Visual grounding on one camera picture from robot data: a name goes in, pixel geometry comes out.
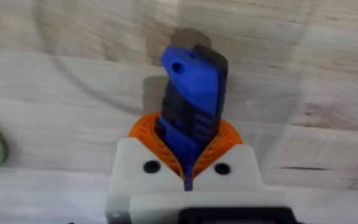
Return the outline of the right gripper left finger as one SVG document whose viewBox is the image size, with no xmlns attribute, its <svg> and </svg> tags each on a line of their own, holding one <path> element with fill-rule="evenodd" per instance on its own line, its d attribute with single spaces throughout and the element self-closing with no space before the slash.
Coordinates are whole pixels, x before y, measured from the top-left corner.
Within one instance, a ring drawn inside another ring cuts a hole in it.
<svg viewBox="0 0 358 224">
<path fill-rule="evenodd" d="M 184 191 L 184 174 L 155 133 L 158 117 L 141 117 L 117 144 L 104 212 L 108 223 L 178 223 L 174 198 Z"/>
</svg>

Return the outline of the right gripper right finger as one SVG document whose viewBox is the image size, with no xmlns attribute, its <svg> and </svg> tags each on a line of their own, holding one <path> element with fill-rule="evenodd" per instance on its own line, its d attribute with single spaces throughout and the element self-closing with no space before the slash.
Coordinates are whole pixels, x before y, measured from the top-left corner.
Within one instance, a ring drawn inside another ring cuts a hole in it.
<svg viewBox="0 0 358 224">
<path fill-rule="evenodd" d="M 252 146 L 225 120 L 193 168 L 193 190 L 262 189 L 258 163 Z"/>
</svg>

